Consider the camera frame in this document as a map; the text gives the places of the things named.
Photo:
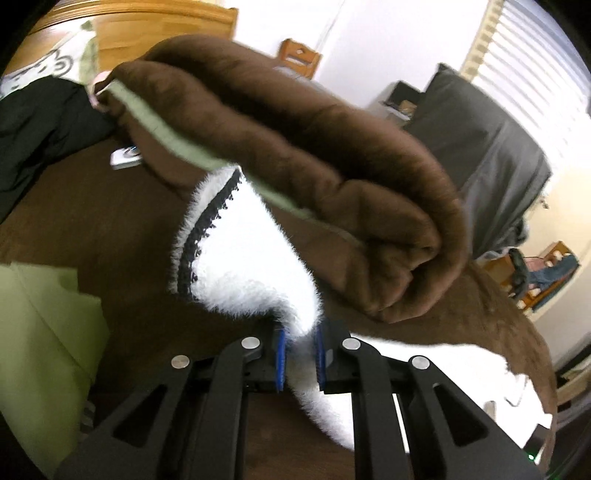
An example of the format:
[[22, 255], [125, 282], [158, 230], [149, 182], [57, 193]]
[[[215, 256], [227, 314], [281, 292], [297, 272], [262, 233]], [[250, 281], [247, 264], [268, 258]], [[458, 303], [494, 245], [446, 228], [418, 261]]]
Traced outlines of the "wooden headboard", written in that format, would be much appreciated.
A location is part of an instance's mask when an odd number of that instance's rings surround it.
[[98, 66], [110, 70], [170, 37], [202, 33], [232, 39], [238, 9], [217, 1], [60, 1], [32, 27], [5, 71], [31, 64], [86, 21], [96, 32]]

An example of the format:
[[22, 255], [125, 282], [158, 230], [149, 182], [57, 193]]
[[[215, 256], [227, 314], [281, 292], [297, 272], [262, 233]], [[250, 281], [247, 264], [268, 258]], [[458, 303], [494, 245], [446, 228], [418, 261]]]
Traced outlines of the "wooden chair with clothes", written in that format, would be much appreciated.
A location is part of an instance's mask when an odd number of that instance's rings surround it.
[[486, 259], [482, 268], [526, 315], [550, 302], [580, 269], [579, 259], [557, 241], [542, 253], [525, 255], [512, 247], [495, 259]]

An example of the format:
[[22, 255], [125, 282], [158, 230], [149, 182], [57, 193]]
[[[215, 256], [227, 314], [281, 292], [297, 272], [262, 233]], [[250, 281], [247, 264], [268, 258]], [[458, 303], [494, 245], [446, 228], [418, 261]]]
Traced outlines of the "folded brown plush blanket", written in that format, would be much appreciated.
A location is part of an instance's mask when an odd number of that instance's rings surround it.
[[468, 232], [459, 194], [412, 135], [276, 62], [204, 34], [166, 39], [116, 66], [98, 100], [140, 146], [163, 143], [116, 98], [123, 86], [181, 138], [238, 164], [318, 219], [280, 221], [315, 275], [386, 323], [427, 313], [460, 276]]

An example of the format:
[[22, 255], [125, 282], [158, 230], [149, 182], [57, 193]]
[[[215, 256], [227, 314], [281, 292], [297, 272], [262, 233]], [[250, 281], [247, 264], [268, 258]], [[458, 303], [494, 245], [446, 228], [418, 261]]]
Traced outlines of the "white window blinds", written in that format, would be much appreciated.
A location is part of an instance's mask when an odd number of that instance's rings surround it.
[[547, 155], [590, 136], [590, 72], [559, 24], [535, 1], [490, 1], [460, 70]]

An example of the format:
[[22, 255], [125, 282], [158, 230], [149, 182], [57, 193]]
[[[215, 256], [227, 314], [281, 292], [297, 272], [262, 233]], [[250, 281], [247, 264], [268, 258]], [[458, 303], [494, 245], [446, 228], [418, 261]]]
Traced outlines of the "dark grey hanging cover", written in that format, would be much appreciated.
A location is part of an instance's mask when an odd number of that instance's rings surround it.
[[509, 113], [441, 63], [404, 129], [459, 190], [475, 259], [525, 242], [525, 213], [552, 172], [541, 147]]

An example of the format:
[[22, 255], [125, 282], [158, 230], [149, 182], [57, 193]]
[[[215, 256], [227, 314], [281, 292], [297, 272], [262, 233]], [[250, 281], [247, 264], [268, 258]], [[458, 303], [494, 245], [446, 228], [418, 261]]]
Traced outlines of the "green garment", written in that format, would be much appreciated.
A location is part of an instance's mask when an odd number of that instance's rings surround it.
[[77, 272], [1, 267], [1, 414], [46, 476], [77, 447], [109, 330], [99, 298]]

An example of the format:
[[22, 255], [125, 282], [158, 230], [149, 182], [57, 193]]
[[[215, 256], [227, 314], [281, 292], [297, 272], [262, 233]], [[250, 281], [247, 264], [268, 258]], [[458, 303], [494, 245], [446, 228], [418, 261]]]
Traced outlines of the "black garment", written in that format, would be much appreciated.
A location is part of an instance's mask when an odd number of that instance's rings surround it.
[[114, 122], [91, 106], [85, 88], [55, 77], [1, 100], [1, 218], [47, 166], [108, 138]]

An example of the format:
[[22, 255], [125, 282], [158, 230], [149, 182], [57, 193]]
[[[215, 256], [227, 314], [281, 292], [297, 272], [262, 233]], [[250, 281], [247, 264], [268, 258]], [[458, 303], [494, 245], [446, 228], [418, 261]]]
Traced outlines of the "small silver tag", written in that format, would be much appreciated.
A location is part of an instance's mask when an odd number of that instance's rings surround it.
[[143, 161], [142, 155], [136, 146], [120, 148], [110, 155], [109, 164], [113, 170], [121, 170], [139, 166]]

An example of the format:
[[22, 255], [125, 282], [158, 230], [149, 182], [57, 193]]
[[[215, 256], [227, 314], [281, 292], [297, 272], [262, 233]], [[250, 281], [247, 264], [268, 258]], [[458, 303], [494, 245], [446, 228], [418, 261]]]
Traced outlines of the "small wooden chair back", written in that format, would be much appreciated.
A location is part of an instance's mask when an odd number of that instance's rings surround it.
[[280, 44], [276, 58], [283, 66], [293, 70], [298, 75], [312, 79], [318, 70], [322, 54], [293, 39], [286, 39]]

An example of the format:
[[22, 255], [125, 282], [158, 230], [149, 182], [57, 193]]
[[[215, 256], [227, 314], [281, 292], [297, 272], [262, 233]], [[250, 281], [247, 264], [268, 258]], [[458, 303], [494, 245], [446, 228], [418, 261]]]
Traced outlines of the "white side table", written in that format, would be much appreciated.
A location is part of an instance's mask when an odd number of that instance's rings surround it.
[[404, 125], [413, 117], [423, 92], [404, 81], [391, 83], [378, 97], [370, 102], [367, 110], [377, 118]]

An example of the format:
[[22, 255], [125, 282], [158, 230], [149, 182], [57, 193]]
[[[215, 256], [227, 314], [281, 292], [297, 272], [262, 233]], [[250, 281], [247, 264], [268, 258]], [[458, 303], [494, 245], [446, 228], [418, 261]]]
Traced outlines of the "white cartoon print pillow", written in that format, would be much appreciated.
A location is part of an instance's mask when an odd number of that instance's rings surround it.
[[55, 44], [33, 63], [1, 77], [1, 98], [45, 77], [88, 86], [99, 70], [96, 32], [89, 22]]

